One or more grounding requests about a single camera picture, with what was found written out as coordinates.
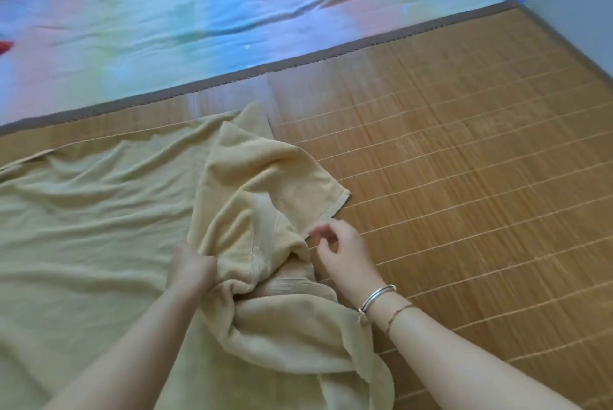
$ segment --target forearm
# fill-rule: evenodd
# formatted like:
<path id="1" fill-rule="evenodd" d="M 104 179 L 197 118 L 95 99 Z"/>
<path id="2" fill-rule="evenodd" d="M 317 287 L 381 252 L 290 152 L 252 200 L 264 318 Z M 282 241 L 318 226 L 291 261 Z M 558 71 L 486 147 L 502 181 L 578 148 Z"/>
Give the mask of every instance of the forearm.
<path id="1" fill-rule="evenodd" d="M 379 297 L 368 316 L 382 330 L 407 304 Z M 567 399 L 434 321 L 418 308 L 403 310 L 389 331 L 392 342 L 443 410 L 577 410 Z"/>
<path id="2" fill-rule="evenodd" d="M 149 410 L 177 358 L 198 297 L 166 290 L 121 340 L 45 410 Z"/>

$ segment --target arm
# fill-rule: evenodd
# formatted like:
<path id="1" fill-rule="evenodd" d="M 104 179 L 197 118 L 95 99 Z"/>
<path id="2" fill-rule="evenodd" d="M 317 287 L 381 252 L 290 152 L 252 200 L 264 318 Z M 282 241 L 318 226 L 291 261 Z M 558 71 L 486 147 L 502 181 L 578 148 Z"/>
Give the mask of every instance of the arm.
<path id="1" fill-rule="evenodd" d="M 149 410 L 159 397 L 204 292 L 214 257 L 178 247 L 166 291 L 113 348 L 55 396 L 45 410 Z"/>
<path id="2" fill-rule="evenodd" d="M 358 232 L 345 221 L 332 220 L 311 233 L 328 274 L 345 297 L 359 307 L 386 285 Z M 338 241 L 338 251 L 329 242 Z M 409 302 L 395 292 L 378 297 L 367 316 L 380 329 Z M 418 308 L 400 312 L 389 337 L 443 410 L 578 410 L 578 406 L 464 340 Z"/>

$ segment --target brown fabric trim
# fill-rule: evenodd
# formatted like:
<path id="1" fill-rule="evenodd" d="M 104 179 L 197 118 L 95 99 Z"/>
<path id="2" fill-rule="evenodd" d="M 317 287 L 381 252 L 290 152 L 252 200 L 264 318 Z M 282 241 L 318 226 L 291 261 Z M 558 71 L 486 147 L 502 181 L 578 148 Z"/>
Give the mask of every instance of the brown fabric trim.
<path id="1" fill-rule="evenodd" d="M 326 58 L 337 57 L 339 55 L 343 55 L 345 53 L 349 53 L 355 50 L 360 50 L 371 45 L 391 42 L 392 40 L 410 37 L 412 35 L 421 34 L 423 32 L 431 31 L 441 27 L 450 26 L 451 24 L 498 14 L 504 11 L 511 10 L 513 8 L 517 8 L 517 6 L 520 6 L 517 2 L 509 0 L 507 2 L 496 3 L 491 6 L 486 6 L 484 8 L 478 8 L 477 10 L 470 10 L 457 14 L 451 14 L 449 16 L 443 16 L 442 18 L 433 19 L 431 21 L 421 22 L 413 26 L 403 27 L 401 29 L 396 29 L 391 32 L 386 32 L 385 34 L 377 34 L 369 37 L 364 37 L 360 40 L 347 42 L 341 45 L 337 45 L 335 47 L 301 55 L 299 57 L 287 58 L 286 60 L 266 63 L 264 65 L 254 66 L 252 68 L 235 71 L 233 73 L 222 74 L 220 76 L 207 78 L 202 81 L 190 82 L 181 86 L 157 90 L 156 92 L 148 92 L 146 94 L 129 96 L 119 100 L 112 100 L 110 102 L 98 103 L 95 105 L 85 106 L 83 108 L 77 108 L 76 110 L 61 111 L 58 113 L 51 113 L 44 116 L 37 116 L 34 118 L 20 119 L 18 121 L 0 126 L 0 135 L 7 135 L 24 129 L 34 129 L 68 121 L 76 121 L 79 119 L 90 118 L 91 116 L 97 116 L 104 113 L 123 110 L 132 106 L 159 102 L 160 100 L 166 100 L 167 98 L 172 98 L 174 96 L 188 94 L 190 92 L 198 92 L 200 90 L 217 87 L 222 84 L 229 84 L 230 82 L 253 78 L 256 76 L 260 76 L 261 74 L 286 70 L 289 68 L 294 68 L 295 66 L 306 65 L 320 60 L 325 60 Z"/>
<path id="2" fill-rule="evenodd" d="M 568 51 L 571 52 L 572 55 L 578 58 L 582 65 L 585 65 L 590 71 L 593 71 L 599 78 L 601 78 L 602 81 L 613 88 L 613 77 L 603 70 L 594 60 L 575 47 L 575 45 L 573 45 L 566 37 L 560 34 L 553 26 L 542 19 L 533 10 L 520 3 L 517 3 L 517 8 L 519 8 L 528 18 L 537 23 L 545 32 L 552 35 L 557 42 L 561 43 Z"/>

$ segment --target hand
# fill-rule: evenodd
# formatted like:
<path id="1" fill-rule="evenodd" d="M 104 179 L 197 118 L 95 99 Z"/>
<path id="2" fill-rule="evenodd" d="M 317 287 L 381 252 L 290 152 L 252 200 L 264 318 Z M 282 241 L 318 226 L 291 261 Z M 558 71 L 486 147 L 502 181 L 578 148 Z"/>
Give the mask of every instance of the hand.
<path id="1" fill-rule="evenodd" d="M 337 287 L 356 307 L 386 282 L 375 268 L 358 231 L 346 221 L 331 220 L 313 228 L 319 259 Z M 334 253 L 330 245 L 338 241 Z"/>
<path id="2" fill-rule="evenodd" d="M 215 284 L 217 259 L 197 254 L 188 244 L 176 245 L 173 250 L 175 255 L 168 268 L 166 289 L 200 301 Z"/>

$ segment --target wrinkled fabric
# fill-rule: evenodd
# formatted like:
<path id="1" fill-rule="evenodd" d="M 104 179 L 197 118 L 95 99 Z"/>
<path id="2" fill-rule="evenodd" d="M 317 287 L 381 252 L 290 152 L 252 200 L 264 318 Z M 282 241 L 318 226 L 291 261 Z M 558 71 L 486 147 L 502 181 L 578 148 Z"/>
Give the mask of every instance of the wrinkled fabric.
<path id="1" fill-rule="evenodd" d="M 500 0 L 0 0 L 0 124 L 146 94 Z"/>
<path id="2" fill-rule="evenodd" d="M 0 406 L 40 408 L 164 290 L 172 244 L 218 257 L 158 409 L 382 409 L 394 386 L 305 235 L 349 192 L 258 104 L 0 168 Z"/>

